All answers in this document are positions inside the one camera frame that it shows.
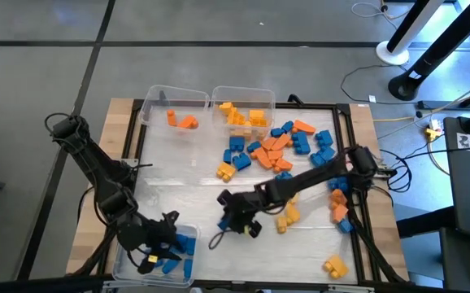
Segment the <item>plastic bin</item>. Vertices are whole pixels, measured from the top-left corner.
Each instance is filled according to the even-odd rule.
[[[139,111],[139,120],[150,127],[197,131],[207,121],[206,113],[209,102],[210,96],[204,92],[166,85],[153,85],[148,90],[145,102]],[[170,109],[175,111],[177,123],[187,115],[193,115],[198,120],[198,127],[196,129],[183,129],[169,125],[167,110]]]
[[[198,258],[198,246],[199,246],[199,229],[195,225],[178,225],[176,224],[177,233],[183,234],[188,237],[193,237],[196,239],[195,251],[193,256],[189,256],[186,253],[179,254],[182,258],[179,261],[177,267],[174,268],[169,274],[164,274],[162,271],[163,266],[154,268],[152,272],[147,274],[139,274],[137,268],[132,265],[130,260],[127,257],[126,251],[118,245],[117,254],[115,256],[115,263],[112,269],[112,276],[116,281],[127,282],[130,284],[138,284],[144,286],[165,286],[173,288],[187,288],[194,282],[194,270],[197,268]],[[136,263],[141,263],[141,259],[144,257],[144,254],[139,251],[132,251],[132,257]],[[185,260],[193,260],[192,264],[192,273],[190,278],[185,278],[185,272],[183,270],[185,265]]]
[[[244,130],[251,131],[251,138],[263,138],[273,127],[275,118],[275,93],[271,90],[250,89],[233,86],[217,86],[213,89],[212,123],[216,128],[226,129],[228,135],[240,135]],[[246,120],[250,118],[250,110],[263,110],[268,124],[263,126],[244,126],[228,124],[226,115],[219,109],[224,102],[231,102]]]

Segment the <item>wooden table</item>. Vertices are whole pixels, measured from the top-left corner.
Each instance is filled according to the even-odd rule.
[[[107,118],[103,127],[99,146],[112,158],[121,159],[124,152],[124,144],[130,117],[132,114],[134,99],[131,98],[113,98],[108,109]],[[380,158],[376,131],[372,123],[372,114],[368,105],[351,104],[350,114],[352,119],[352,129],[354,130],[355,140],[361,146],[369,147],[371,152]],[[343,116],[340,116],[342,127],[342,136],[344,145],[349,145],[346,122]],[[137,146],[137,136],[139,135],[140,125],[137,122],[134,125],[133,137],[128,150],[128,158],[134,158],[134,152]],[[384,181],[375,181],[375,185],[387,190]],[[398,235],[398,228],[394,218],[392,202],[390,198],[383,195],[380,191],[370,190],[368,192],[368,210],[370,222],[372,225],[372,234],[376,246],[380,249],[383,256],[396,272],[404,279],[408,280],[407,267],[401,248],[401,239]],[[85,198],[81,211],[81,218],[76,229],[72,251],[67,263],[67,272],[74,272],[79,269],[87,257],[94,251],[95,247],[102,240],[105,227],[96,218],[93,208],[93,195],[89,194]],[[367,248],[361,243],[361,252],[365,268],[365,278],[372,280]],[[117,243],[112,243],[107,259],[106,273],[110,273],[115,259]]]

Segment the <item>table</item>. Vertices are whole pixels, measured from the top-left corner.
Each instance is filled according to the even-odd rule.
[[[113,98],[111,100],[99,145],[113,159],[120,159],[121,157],[135,158],[139,155],[136,154],[136,149],[140,133],[138,130],[141,126],[137,123],[136,117],[131,119],[133,108],[136,105],[138,106],[136,100],[130,98]],[[352,125],[349,126],[350,129],[354,130],[356,142],[368,146],[379,157],[376,133],[369,107],[367,105],[350,105],[346,108],[350,111]],[[343,119],[343,116],[340,116],[340,122],[344,145],[349,145],[346,120]],[[128,129],[133,129],[133,135],[127,138]],[[385,183],[382,181],[375,182],[375,184],[386,188]],[[408,279],[390,199],[379,191],[370,190],[368,193],[368,210],[376,245],[396,272],[403,278]],[[85,262],[85,259],[101,241],[104,230],[103,225],[94,215],[92,196],[88,195],[84,201],[81,219],[76,229],[70,259],[67,263],[68,273],[78,269]],[[111,272],[115,259],[115,246],[116,243],[113,243],[109,251],[107,264],[104,268],[105,273]],[[368,253],[364,245],[361,245],[361,252],[364,278],[372,280]]]

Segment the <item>gray floor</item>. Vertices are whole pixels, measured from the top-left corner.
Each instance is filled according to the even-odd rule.
[[[350,13],[358,1],[118,1],[105,36],[109,41],[321,41],[378,42],[394,28],[385,19]],[[94,40],[107,1],[0,1],[0,40]],[[410,7],[392,5],[393,15]],[[357,10],[371,13],[369,9]],[[440,8],[419,42],[432,42],[457,16]],[[0,281],[15,276],[56,145],[43,128],[51,112],[69,112],[76,100],[90,47],[0,47]],[[411,62],[423,53],[411,50]],[[368,48],[137,47],[101,49],[82,115],[99,139],[111,98],[144,98],[155,84],[210,93],[218,85],[273,90],[285,101],[295,93],[306,102],[351,102],[339,89],[343,76],[361,66],[380,64]],[[397,102],[385,85],[399,68],[374,68],[348,78],[355,98],[370,94]],[[453,53],[421,86],[418,99],[452,100],[470,88],[470,50]],[[372,105],[376,118],[414,115],[412,106]],[[402,125],[376,123],[379,135]],[[436,148],[444,142],[437,142]],[[417,127],[380,140],[382,148],[405,155],[424,145]],[[446,155],[437,155],[446,165]],[[386,156],[386,162],[392,158]],[[410,163],[409,192],[393,194],[401,207],[431,211],[451,204],[448,177],[428,157]],[[63,275],[76,228],[77,202],[87,181],[67,160],[32,278]]]

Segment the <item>clear plastic bin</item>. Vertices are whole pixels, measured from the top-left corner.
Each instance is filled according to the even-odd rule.
[[[211,119],[216,128],[226,129],[228,135],[251,133],[251,139],[263,138],[273,127],[275,118],[275,93],[271,90],[250,89],[233,86],[217,86],[211,96]],[[266,126],[231,125],[226,115],[219,109],[224,102],[231,102],[246,120],[250,118],[250,110],[263,110]]]
[[[199,239],[200,233],[199,229],[195,225],[178,225],[176,224],[177,233],[183,234],[188,237],[193,237]],[[177,267],[174,268],[168,274],[164,274],[162,271],[163,266],[154,268],[152,272],[147,274],[139,274],[137,268],[132,265],[130,260],[127,257],[127,252],[118,245],[117,254],[115,256],[114,268],[112,269],[112,276],[116,281],[127,282],[129,284],[138,284],[144,286],[165,286],[173,288],[187,288],[194,282],[194,270],[197,268],[196,262],[200,259],[198,258],[198,245],[199,241],[195,243],[195,251],[193,256],[189,256],[186,253],[179,254],[182,258],[179,261]],[[132,251],[132,258],[138,264],[141,263],[142,258],[145,256],[139,251]],[[185,260],[193,260],[192,264],[192,273],[190,278],[185,278],[185,271],[183,270],[185,265]]]
[[[148,90],[143,107],[139,111],[139,120],[151,128],[177,129],[185,132],[197,131],[207,121],[209,102],[210,96],[204,92],[166,85],[153,85]],[[175,111],[177,124],[188,115],[195,116],[198,120],[198,127],[184,129],[169,125],[167,110]]]

